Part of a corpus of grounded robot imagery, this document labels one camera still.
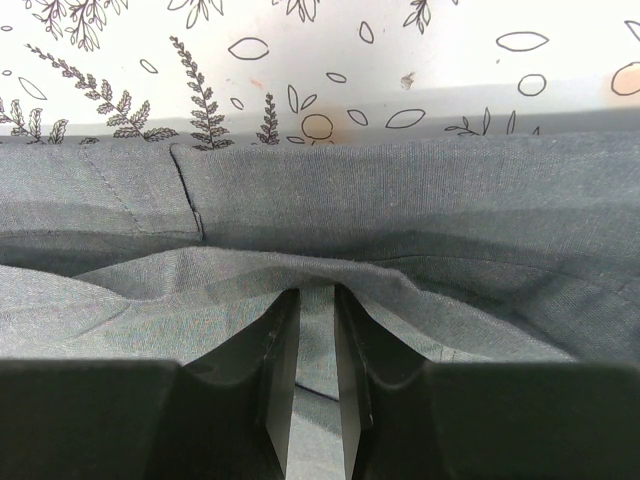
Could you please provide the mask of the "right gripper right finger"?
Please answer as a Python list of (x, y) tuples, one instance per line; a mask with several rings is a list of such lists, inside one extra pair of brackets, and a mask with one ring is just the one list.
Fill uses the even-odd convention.
[(598, 363), (437, 363), (335, 290), (350, 479), (635, 479), (639, 371)]

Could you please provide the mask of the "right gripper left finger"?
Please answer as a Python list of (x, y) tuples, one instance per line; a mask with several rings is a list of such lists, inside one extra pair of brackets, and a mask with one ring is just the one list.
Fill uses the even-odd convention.
[(6, 360), (5, 479), (281, 479), (300, 294), (201, 358)]

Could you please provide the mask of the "grey long sleeve shirt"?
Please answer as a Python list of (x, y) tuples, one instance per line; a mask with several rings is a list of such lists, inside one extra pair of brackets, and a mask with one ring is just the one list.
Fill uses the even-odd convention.
[(301, 290), (292, 479), (340, 479), (333, 287), (429, 359), (639, 359), (639, 138), (1, 148), (1, 354), (190, 362)]

